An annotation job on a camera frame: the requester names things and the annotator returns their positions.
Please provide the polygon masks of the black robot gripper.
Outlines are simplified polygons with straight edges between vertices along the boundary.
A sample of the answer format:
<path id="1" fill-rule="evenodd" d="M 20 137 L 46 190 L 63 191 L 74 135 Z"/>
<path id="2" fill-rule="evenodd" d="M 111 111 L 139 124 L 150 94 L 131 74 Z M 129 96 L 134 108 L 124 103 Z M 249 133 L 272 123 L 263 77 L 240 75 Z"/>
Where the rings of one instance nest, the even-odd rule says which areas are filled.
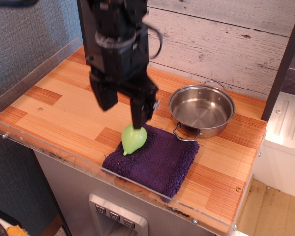
<path id="1" fill-rule="evenodd" d="M 86 58 L 91 66 L 90 83 L 103 111 L 117 102 L 117 92 L 130 97 L 132 123 L 140 129 L 152 119 L 157 86 L 147 76 L 149 63 L 148 33 L 138 31 L 125 41 L 95 36 L 100 55 Z"/>

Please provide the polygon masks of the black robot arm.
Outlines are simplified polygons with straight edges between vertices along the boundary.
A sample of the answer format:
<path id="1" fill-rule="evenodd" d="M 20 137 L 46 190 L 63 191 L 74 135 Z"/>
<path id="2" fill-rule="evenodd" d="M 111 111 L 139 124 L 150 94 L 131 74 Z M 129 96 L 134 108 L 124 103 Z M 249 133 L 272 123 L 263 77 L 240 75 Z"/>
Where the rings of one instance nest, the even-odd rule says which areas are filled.
<path id="1" fill-rule="evenodd" d="M 118 102 L 118 93 L 130 98 L 132 124 L 140 129 L 151 120 L 157 85 L 147 75 L 149 64 L 145 0 L 91 0 L 96 22 L 95 44 L 100 54 L 86 57 L 90 82 L 102 110 Z"/>

